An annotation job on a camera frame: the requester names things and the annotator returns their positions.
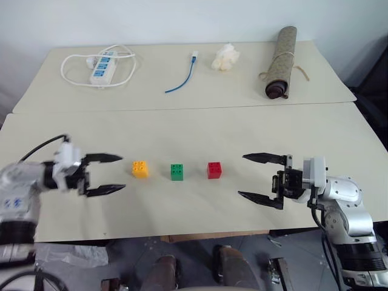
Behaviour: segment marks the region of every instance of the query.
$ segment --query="robotic arm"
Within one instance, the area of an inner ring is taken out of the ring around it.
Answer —
[[[336,248],[344,283],[354,290],[388,290],[388,261],[378,249],[373,221],[356,182],[350,177],[326,176],[328,168],[322,157],[305,159],[303,171],[292,168],[291,155],[254,153],[243,158],[281,164],[284,170],[272,177],[276,198],[249,192],[239,192],[240,195],[276,209],[283,209],[284,197],[307,202],[314,221],[324,232],[323,237]],[[316,216],[317,209],[322,214],[321,222]],[[338,274],[333,274],[340,286]]]
[[[54,161],[43,163],[25,162],[42,146],[64,138]],[[65,136],[57,136],[28,153],[16,164],[0,171],[0,267],[35,262],[33,246],[35,228],[38,225],[39,194],[51,189],[69,191],[78,189],[86,197],[106,195],[125,185],[103,185],[89,189],[90,162],[114,162],[122,159],[106,153],[87,154],[81,157],[80,150]]]

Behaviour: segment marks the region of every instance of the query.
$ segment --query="yellow lego brick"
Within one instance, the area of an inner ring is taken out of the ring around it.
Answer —
[[[136,178],[147,178],[148,174],[148,166],[145,161],[136,161],[132,163],[132,175]]]

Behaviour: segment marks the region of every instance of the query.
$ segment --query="floor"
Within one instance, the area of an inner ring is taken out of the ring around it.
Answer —
[[[41,262],[45,270],[57,274],[71,291],[98,291],[106,278],[125,279],[131,291],[139,290],[150,266],[162,255],[172,254],[180,260],[179,288],[217,286],[212,278],[213,246],[230,245],[250,263],[261,290],[278,291],[281,286],[270,282],[263,267],[269,258],[286,259],[292,285],[297,291],[336,290],[320,243],[319,230],[274,238],[267,235],[236,236],[233,238],[204,239],[170,244],[155,238],[119,239],[107,245],[110,263],[102,267],[79,268],[60,261]],[[66,245],[59,245],[63,251]]]

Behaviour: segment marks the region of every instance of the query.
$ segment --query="white wall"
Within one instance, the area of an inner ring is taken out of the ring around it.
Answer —
[[[53,47],[269,41],[285,25],[314,39],[340,78],[357,85],[387,43],[388,1],[3,0],[0,121]]]

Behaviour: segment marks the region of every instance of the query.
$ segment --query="white table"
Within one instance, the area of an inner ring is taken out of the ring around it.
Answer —
[[[388,219],[388,154],[352,103],[12,114],[0,131],[0,167],[60,133],[69,133],[83,153],[123,156],[89,169],[93,186],[127,187],[89,199],[75,192],[44,193],[38,241],[314,226],[306,205],[286,199],[280,211],[237,194],[269,194],[272,175],[281,169],[241,158],[253,152],[293,154],[296,168],[304,157],[324,155],[330,175],[357,181],[373,220]],[[47,146],[31,160],[52,159],[58,146]],[[128,173],[134,160],[148,162],[150,178]],[[209,161],[221,161],[221,179],[207,179]],[[170,180],[171,163],[184,164],[184,181]]]
[[[59,74],[66,56],[98,53],[103,47],[53,49],[13,112],[195,109],[355,100],[312,41],[297,42],[295,49],[295,64],[307,72],[310,81],[294,69],[289,99],[275,100],[265,95],[266,83],[258,78],[259,73],[269,68],[274,42],[235,43],[241,57],[229,72],[210,68],[215,52],[221,47],[222,44],[131,46],[138,60],[133,78],[122,87],[104,90],[73,86]],[[199,50],[199,57],[193,78],[182,89],[166,95],[165,90],[186,78],[194,50]],[[121,60],[113,81],[124,79],[131,66],[131,60]],[[79,58],[69,60],[65,70],[69,78],[79,82],[87,82],[91,74],[85,59]]]

